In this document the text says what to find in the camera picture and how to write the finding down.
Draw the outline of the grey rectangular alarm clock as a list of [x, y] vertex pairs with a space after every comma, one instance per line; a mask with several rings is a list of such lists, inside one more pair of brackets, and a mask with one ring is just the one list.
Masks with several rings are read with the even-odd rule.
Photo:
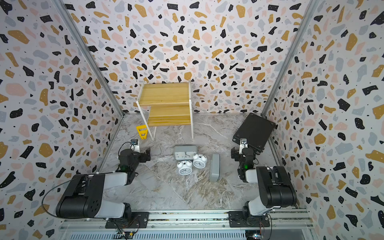
[[174, 157], [177, 161], [193, 160], [194, 155], [198, 153], [197, 146], [175, 146]]
[[213, 154], [210, 166], [210, 182], [217, 182], [220, 177], [220, 155]]

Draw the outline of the wooden two-tier shelf white frame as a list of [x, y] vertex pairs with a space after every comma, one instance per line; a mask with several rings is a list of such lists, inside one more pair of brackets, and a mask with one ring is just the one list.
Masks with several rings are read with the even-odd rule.
[[144, 83], [136, 100], [152, 140], [158, 127], [190, 126], [194, 138], [192, 89], [190, 82]]

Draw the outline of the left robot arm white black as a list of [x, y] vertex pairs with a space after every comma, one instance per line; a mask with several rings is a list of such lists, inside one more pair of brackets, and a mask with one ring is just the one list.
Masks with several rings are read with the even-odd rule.
[[151, 149], [143, 153], [125, 149], [119, 154], [119, 168], [113, 173], [75, 175], [56, 207], [56, 216], [64, 219], [122, 219], [132, 220], [128, 203], [103, 200], [107, 189], [130, 185], [140, 163], [151, 160]]

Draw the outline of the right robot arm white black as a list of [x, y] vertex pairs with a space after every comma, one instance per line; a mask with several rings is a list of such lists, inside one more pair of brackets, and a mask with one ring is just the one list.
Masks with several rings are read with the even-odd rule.
[[267, 213], [297, 204], [297, 194], [290, 177], [282, 166], [257, 167], [256, 154], [251, 148], [231, 149], [231, 158], [239, 163], [238, 176], [244, 183], [257, 184], [259, 195], [243, 206], [244, 219], [265, 216]]

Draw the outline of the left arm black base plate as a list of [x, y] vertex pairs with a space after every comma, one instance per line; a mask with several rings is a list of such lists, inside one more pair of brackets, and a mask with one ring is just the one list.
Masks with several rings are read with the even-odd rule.
[[145, 229], [148, 224], [149, 212], [132, 212], [127, 218], [108, 219], [106, 229]]

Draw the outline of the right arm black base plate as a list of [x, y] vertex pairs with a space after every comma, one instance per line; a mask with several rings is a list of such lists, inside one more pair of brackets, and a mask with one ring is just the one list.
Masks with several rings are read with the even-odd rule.
[[231, 228], [258, 228], [269, 227], [270, 221], [266, 215], [252, 216], [242, 211], [229, 211], [229, 224]]

